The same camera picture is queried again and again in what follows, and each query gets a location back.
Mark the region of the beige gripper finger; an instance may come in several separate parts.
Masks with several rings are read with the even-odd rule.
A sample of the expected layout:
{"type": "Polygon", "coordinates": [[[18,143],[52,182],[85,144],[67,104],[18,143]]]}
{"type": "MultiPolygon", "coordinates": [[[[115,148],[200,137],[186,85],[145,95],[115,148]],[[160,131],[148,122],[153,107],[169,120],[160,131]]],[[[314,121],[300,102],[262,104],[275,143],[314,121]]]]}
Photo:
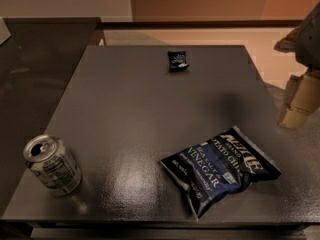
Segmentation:
{"type": "Polygon", "coordinates": [[[292,110],[289,107],[285,107],[280,113],[279,124],[288,129],[296,129],[301,127],[308,117],[309,114],[304,111],[292,110]]]}

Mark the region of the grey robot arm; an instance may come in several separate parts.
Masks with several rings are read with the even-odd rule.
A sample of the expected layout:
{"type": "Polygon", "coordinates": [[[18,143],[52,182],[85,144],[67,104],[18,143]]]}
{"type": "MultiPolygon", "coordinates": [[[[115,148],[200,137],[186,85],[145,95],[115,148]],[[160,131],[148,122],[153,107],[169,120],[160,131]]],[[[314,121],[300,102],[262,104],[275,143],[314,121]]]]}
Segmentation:
{"type": "Polygon", "coordinates": [[[320,107],[320,2],[274,49],[294,52],[296,61],[307,68],[299,77],[290,76],[280,113],[279,124],[296,129],[320,107]]]}

